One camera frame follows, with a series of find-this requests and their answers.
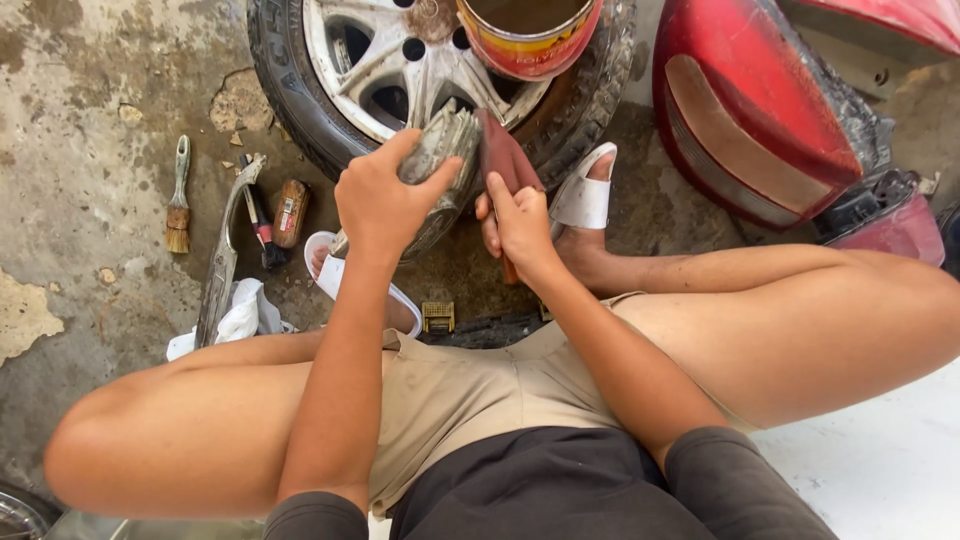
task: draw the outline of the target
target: person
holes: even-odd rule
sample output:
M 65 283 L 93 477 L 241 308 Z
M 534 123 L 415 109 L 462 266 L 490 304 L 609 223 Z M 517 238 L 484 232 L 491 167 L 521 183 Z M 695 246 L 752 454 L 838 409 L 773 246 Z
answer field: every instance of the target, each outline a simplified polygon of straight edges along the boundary
M 563 222 L 553 242 L 546 196 L 495 173 L 476 202 L 485 242 L 556 321 L 501 350 L 424 345 L 390 280 L 460 162 L 402 184 L 417 136 L 336 186 L 350 250 L 323 330 L 215 345 L 85 396 L 46 450 L 54 493 L 133 519 L 269 514 L 272 540 L 366 538 L 369 508 L 395 539 L 833 538 L 744 433 L 960 355 L 960 285 L 937 268 L 812 245 L 616 256 L 599 227 Z M 609 192 L 614 155 L 575 185 Z M 320 281 L 325 247 L 307 256 Z

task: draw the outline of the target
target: leg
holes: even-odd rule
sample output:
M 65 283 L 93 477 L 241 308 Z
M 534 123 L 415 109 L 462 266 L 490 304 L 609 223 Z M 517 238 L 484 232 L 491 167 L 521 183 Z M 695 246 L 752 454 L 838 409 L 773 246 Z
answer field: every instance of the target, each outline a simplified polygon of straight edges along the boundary
M 387 313 L 388 328 L 412 327 L 392 298 Z M 322 337 L 215 345 L 95 390 L 60 421 L 44 457 L 48 483 L 65 503 L 101 515 L 267 515 Z M 385 351 L 384 366 L 395 356 Z
M 914 260 L 809 245 L 618 257 L 603 231 L 572 228 L 557 249 L 598 296 L 659 293 L 614 310 L 758 427 L 853 405 L 960 356 L 960 284 Z

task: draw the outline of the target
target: foot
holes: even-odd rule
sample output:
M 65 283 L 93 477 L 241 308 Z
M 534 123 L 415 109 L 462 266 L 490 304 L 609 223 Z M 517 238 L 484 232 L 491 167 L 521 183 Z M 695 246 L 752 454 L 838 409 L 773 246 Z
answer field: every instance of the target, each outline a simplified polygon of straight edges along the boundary
M 587 178 L 609 182 L 612 164 L 613 154 L 602 156 L 587 172 Z M 604 229 L 567 226 L 554 243 L 567 270 L 591 291 L 595 290 L 597 280 L 603 275 L 605 260 L 613 257 L 607 251 L 605 232 Z
M 310 274 L 314 280 L 320 276 L 320 270 L 324 267 L 326 255 L 329 253 L 329 247 L 320 246 L 313 252 L 313 258 L 310 259 Z M 417 323 L 417 316 L 410 311 L 401 301 L 393 296 L 387 296 L 387 305 L 383 318 L 383 328 L 394 329 L 409 333 Z

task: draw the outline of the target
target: white slipper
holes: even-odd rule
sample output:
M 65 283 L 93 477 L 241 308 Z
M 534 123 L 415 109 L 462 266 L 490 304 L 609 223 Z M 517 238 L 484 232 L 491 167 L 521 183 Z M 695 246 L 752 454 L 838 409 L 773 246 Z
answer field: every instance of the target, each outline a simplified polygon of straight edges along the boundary
M 313 252 L 320 246 L 329 246 L 336 237 L 337 235 L 334 233 L 320 231 L 313 233 L 313 235 L 306 239 L 306 245 L 303 247 L 303 259 L 306 262 L 306 270 L 311 276 L 313 276 L 313 265 L 310 264 L 310 261 L 313 259 Z M 337 300 L 337 293 L 340 292 L 340 281 L 344 277 L 344 266 L 346 264 L 347 262 L 345 260 L 327 254 L 326 259 L 324 259 L 324 267 L 320 269 L 320 276 L 314 280 L 320 289 L 334 301 Z M 413 329 L 408 332 L 408 335 L 410 337 L 420 335 L 420 331 L 423 330 L 423 316 L 420 315 L 420 310 L 417 309 L 417 305 L 414 304 L 407 295 L 403 294 L 400 289 L 396 288 L 396 285 L 393 283 L 390 283 L 389 293 L 390 296 L 393 296 L 407 306 L 417 318 L 417 322 L 414 324 Z
M 560 184 L 548 212 L 550 237 L 553 241 L 557 241 L 567 226 L 578 229 L 607 228 L 611 182 L 591 180 L 587 178 L 587 173 L 597 160 L 610 153 L 613 153 L 613 161 L 610 163 L 612 170 L 616 161 L 616 145 L 605 142 L 580 161 L 576 170 Z

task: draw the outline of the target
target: black shirt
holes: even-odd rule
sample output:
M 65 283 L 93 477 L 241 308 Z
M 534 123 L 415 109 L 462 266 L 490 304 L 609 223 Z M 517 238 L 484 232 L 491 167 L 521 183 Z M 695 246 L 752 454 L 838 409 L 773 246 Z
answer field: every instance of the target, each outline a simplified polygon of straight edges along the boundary
M 653 458 L 620 430 L 533 428 L 448 455 L 394 509 L 392 540 L 833 539 L 745 435 L 703 428 Z M 279 504 L 265 540 L 366 540 L 342 497 Z

